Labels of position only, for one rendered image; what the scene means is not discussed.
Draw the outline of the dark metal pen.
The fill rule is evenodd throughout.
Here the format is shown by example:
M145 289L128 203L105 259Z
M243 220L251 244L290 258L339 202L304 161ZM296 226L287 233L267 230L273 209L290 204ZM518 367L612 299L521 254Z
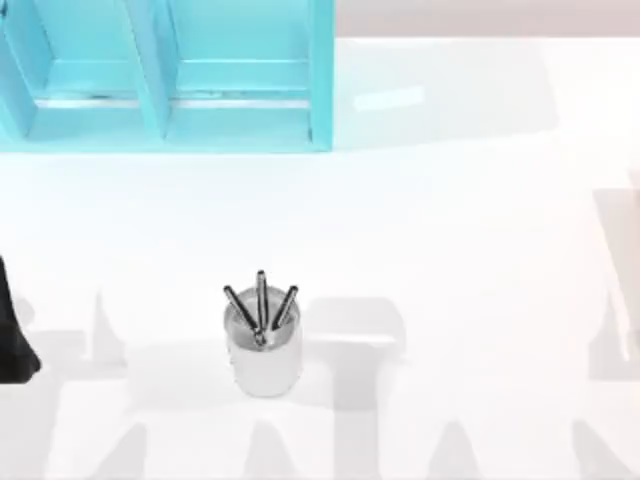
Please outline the dark metal pen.
M260 333L266 331L268 323L268 298L267 298L267 280L264 270L259 270L256 275L256 293L257 293L257 313Z
M261 324L249 312L246 305L230 285L225 285L223 287L223 292L239 318L251 330L255 344L260 348L264 347L266 344L266 338Z
M299 288L295 285L291 286L286 292L284 299L282 300L279 309L271 324L271 330L276 331L286 324L289 318L289 313L295 303Z

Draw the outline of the white pen cup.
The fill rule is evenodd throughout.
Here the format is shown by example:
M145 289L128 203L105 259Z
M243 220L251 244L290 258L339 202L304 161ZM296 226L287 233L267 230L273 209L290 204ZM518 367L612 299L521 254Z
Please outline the white pen cup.
M254 287L236 292L258 321L257 293ZM276 331L271 324L286 292L276 287L267 289L269 323L264 335L266 344L258 347L251 330L242 322L228 301L224 311L227 350L239 388L253 397L278 397L297 382L302 370L302 327L297 299L288 321Z

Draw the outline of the light blue rack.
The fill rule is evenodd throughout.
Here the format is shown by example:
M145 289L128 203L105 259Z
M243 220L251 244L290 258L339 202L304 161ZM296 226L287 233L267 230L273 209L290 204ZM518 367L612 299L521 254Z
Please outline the light blue rack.
M0 152L328 151L336 0L0 0Z

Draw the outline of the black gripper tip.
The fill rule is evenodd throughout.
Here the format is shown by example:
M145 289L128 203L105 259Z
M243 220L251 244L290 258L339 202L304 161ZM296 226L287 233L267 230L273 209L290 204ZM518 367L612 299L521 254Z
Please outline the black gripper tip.
M0 256L0 384L26 384L41 367L39 356L17 320L5 263Z

